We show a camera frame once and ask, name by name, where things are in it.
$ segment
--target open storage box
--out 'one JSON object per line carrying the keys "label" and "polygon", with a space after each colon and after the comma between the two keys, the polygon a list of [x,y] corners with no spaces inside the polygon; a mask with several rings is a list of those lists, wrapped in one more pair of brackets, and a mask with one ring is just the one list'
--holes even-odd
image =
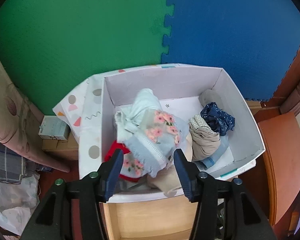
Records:
{"label": "open storage box", "polygon": [[[136,94],[150,88],[162,108],[186,122],[199,114],[198,96],[207,89],[220,95],[224,111],[235,117],[234,131],[228,131],[229,148],[207,170],[213,177],[227,180],[255,166],[255,159],[265,151],[257,124],[238,88],[223,68],[185,64],[163,64],[130,68],[91,76],[71,91],[55,108],[62,111],[79,143],[80,178],[96,171],[115,140],[114,113],[133,103]],[[78,109],[67,111],[76,98]],[[81,125],[77,123],[80,116]],[[158,189],[144,189],[114,194],[109,202],[126,203],[166,198]]]}

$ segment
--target white plastic bag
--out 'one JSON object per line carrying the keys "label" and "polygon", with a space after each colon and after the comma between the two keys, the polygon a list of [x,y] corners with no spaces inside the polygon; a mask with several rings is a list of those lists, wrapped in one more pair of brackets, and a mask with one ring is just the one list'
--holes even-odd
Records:
{"label": "white plastic bag", "polygon": [[0,182],[0,226],[21,235],[39,200],[39,175],[23,178],[20,184]]}

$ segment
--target metal screw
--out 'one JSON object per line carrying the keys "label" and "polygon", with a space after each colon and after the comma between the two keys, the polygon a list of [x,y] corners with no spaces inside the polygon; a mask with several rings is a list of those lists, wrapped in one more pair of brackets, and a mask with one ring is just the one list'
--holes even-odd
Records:
{"label": "metal screw", "polygon": [[54,184],[56,184],[57,186],[60,186],[63,183],[63,179],[56,179]]}
{"label": "metal screw", "polygon": [[233,179],[233,182],[234,182],[235,184],[237,184],[237,185],[241,185],[241,184],[242,184],[242,180],[239,179],[239,178],[234,178],[234,179]]}
{"label": "metal screw", "polygon": [[92,179],[94,179],[94,178],[96,178],[96,177],[98,177],[98,176],[99,176],[99,173],[97,173],[96,171],[93,171],[93,172],[91,172],[91,173],[89,174],[89,177],[92,178]]}
{"label": "metal screw", "polygon": [[206,179],[208,177],[208,173],[204,172],[204,171],[200,171],[198,174],[199,178],[201,179]]}

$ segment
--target blue foam mat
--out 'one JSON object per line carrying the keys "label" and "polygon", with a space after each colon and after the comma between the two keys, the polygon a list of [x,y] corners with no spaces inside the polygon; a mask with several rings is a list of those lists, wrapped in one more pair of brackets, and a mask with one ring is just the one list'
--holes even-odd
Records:
{"label": "blue foam mat", "polygon": [[172,4],[162,63],[223,67],[245,98],[272,97],[300,45],[291,0],[167,0]]}

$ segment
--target plaid fabric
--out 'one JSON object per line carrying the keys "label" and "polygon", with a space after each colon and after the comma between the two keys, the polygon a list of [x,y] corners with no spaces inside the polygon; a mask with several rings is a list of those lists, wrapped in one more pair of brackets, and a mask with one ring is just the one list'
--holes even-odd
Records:
{"label": "plaid fabric", "polygon": [[19,183],[22,178],[32,176],[36,164],[16,154],[0,143],[0,181]]}

